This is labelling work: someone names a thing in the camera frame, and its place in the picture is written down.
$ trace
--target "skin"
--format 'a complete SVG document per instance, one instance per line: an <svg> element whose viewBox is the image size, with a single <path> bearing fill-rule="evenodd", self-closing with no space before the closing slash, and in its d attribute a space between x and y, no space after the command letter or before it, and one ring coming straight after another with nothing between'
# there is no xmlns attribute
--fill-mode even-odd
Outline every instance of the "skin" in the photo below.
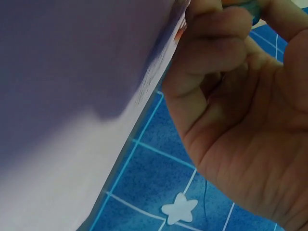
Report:
<svg viewBox="0 0 308 231"><path fill-rule="evenodd" d="M207 180L287 231L307 231L308 15L289 0L259 4L288 42L283 64L247 37L245 9L192 0L163 92Z"/></svg>

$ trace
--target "grid line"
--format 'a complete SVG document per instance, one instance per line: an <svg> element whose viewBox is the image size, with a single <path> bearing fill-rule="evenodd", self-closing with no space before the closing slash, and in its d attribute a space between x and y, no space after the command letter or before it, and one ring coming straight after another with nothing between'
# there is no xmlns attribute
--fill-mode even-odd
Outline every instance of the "grid line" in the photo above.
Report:
<svg viewBox="0 0 308 231"><path fill-rule="evenodd" d="M148 120L147 123L145 124L145 126L144 126L144 128L143 128L143 130L142 130L142 132L141 132L141 134L140 134L140 136L139 136L139 138L138 138L137 141L140 141L140 140L141 140L143 134L145 133L145 130L146 130L147 127L149 126L149 124L150 124L152 118L154 117L154 115L155 115L155 113L156 113L156 111L157 111L159 105L160 105L161 102L163 101L163 98L164 98L164 96L162 95L161 98L160 98L160 100L159 100L159 102L157 103L156 107L154 108L154 110L153 110L153 112L152 112L152 114L151 114L149 120ZM130 154L129 154L129 156L128 156L126 162L125 162L125 164L123 165L123 167L122 167L122 169L121 169L119 175L117 176L117 178L116 178L116 180L115 180L115 182L114 182L114 184L113 184L113 186L112 186L112 188L111 188L111 190L110 190L110 193L111 193L111 194L112 194L112 192L114 191L116 185L118 184L118 182L119 182L121 176L123 175L124 170L125 170L125 168L127 167L129 161L131 160L132 156L134 155L137 146L138 146L138 144L135 143L135 146L134 146L133 149L131 150L131 152L130 152ZM93 231L93 229L95 228L95 225L96 225L96 223L98 222L99 218L101 217L102 212L103 212L103 210L104 210L104 208L105 208L105 206L106 206L106 204L107 204L109 198L110 198L110 194L107 195L107 198L105 199L105 201L104 201L104 203L103 203L103 205L102 205L100 211L98 212L98 214L97 214L97 216L96 216L96 218L95 218L93 224L91 225L90 231Z"/></svg>
<svg viewBox="0 0 308 231"><path fill-rule="evenodd" d="M185 187L185 189L184 189L184 192L183 192L183 194L185 194L186 192L187 192L187 190L189 189L189 187L190 187L190 185L192 184L192 181L193 181L193 178L194 178L194 176L196 175L196 172L197 172L197 169L195 168L195 170L193 171L193 173L192 173L192 176L191 176L191 178L189 179L189 181L188 181L188 183L187 183L187 185L186 185L186 187ZM158 231L161 231L162 229L163 229L163 227L164 227L164 225L166 224L166 221L165 221L165 223L163 223L162 224L162 226L159 228L159 230ZM191 229L191 227L189 227L189 229L190 230L194 230L194 231L201 231L201 230L198 230L198 229Z"/></svg>
<svg viewBox="0 0 308 231"><path fill-rule="evenodd" d="M278 57L278 34L277 34L277 36L276 36L276 52L275 52L275 59L277 59L277 57Z"/></svg>
<svg viewBox="0 0 308 231"><path fill-rule="evenodd" d="M232 204L232 206L231 206L231 208L230 208L229 214L228 214L228 216L227 216L226 223L225 223L225 225L224 225L222 231L225 231L226 228L227 228L227 225L228 225L228 223L229 223L229 220L230 220L231 213L232 213L232 211L233 211L234 205L235 205L235 203L233 202L233 204Z"/></svg>
<svg viewBox="0 0 308 231"><path fill-rule="evenodd" d="M252 33L253 35L259 37L260 39L262 39L263 41L265 41L267 44L269 44L270 46L272 46L273 48L276 48L276 46L274 44L272 44L270 41L268 41L267 39L263 38L262 36L260 36L257 32L255 31L251 31L250 33ZM283 51L280 50L279 48L277 48L277 51L279 51L281 54L283 54Z"/></svg>
<svg viewBox="0 0 308 231"><path fill-rule="evenodd" d="M195 166L193 166L193 165L187 163L186 161L183 161L183 160L181 160L181 159L179 159L179 158L177 158L177 157L174 157L174 156L172 156L172 155L170 155L170 154L168 154L168 153L162 152L162 151L160 151L160 150L158 150L158 149L156 149L156 148L154 148L154 147L152 147L152 146L150 146L150 145L148 145L148 144L146 144L146 143L138 142L138 141L135 140L135 139L133 139L132 141L133 141L134 143L136 143L136 144L138 144L138 145L140 145L140 146L142 146L142 147L148 149L148 150L151 150L152 152L155 152L155 153L157 153L157 154L163 155L163 156L165 156L165 157L167 157L167 158L169 158L169 159L172 159L172 160L174 160L174 161L176 161L176 162L178 162L178 163L180 163L180 164L182 164L182 165L185 165L185 166L187 166L187 167L190 167L190 168L192 168L192 169L196 169Z"/></svg>
<svg viewBox="0 0 308 231"><path fill-rule="evenodd" d="M119 198L119 197L117 197L117 196L111 194L110 192L106 192L106 194L110 195L110 197L114 198L114 199L117 200L118 202L120 202L120 203L126 205L127 207L129 207L129 208L131 208L131 209L133 209L133 210L135 210L135 211L137 211L137 212L139 212L139 213L141 213L141 214L144 214L144 215L146 215L146 216L149 216L149 217L154 218L154 219L157 219L157 220L162 220L162 221L164 221L164 223L166 222L166 219L165 219L165 218L162 218L162 217L160 217L160 216L157 216L157 215L148 213L148 212L146 212L146 211L144 211L144 210L142 210L142 209L140 209L140 208L137 208L136 206L134 206L134 205L132 205L132 204L130 204L130 203L124 201L123 199L121 199L121 198ZM187 229L189 229L189 230L193 230L193 231L202 231L202 230L196 229L196 228L194 228L194 227L191 227L191 226L182 224L182 223L180 223L180 222L176 222L175 225L178 225L178 226L181 226L181 227L185 227L185 228L187 228Z"/></svg>

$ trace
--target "finger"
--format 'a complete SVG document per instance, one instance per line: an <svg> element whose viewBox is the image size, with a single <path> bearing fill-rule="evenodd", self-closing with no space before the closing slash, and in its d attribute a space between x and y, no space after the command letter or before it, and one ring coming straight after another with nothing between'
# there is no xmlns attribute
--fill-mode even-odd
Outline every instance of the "finger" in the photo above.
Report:
<svg viewBox="0 0 308 231"><path fill-rule="evenodd" d="M248 36L252 26L249 12L240 7L230 7L222 12L202 14L194 18L182 35L176 53L192 39Z"/></svg>
<svg viewBox="0 0 308 231"><path fill-rule="evenodd" d="M245 58L245 45L239 38L195 40L178 53L164 79L163 93L181 137L207 107L199 87L206 75L230 71Z"/></svg>
<svg viewBox="0 0 308 231"><path fill-rule="evenodd" d="M258 0L262 18L286 41L308 29L308 15L290 0Z"/></svg>
<svg viewBox="0 0 308 231"><path fill-rule="evenodd" d="M193 17L203 13L222 11L221 0L191 0L189 7Z"/></svg>
<svg viewBox="0 0 308 231"><path fill-rule="evenodd" d="M267 54L250 36L244 40L244 43L246 45L248 57L256 53Z"/></svg>

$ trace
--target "white star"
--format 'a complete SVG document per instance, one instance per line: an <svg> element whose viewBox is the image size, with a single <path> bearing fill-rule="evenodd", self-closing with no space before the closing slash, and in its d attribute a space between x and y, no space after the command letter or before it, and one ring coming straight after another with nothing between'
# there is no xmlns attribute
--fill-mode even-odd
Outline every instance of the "white star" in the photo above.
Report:
<svg viewBox="0 0 308 231"><path fill-rule="evenodd" d="M179 220L192 222L192 210L197 206L197 204L197 200L188 201L186 196L180 192L175 198L173 204L162 206L162 212L168 215L167 224L174 225Z"/></svg>

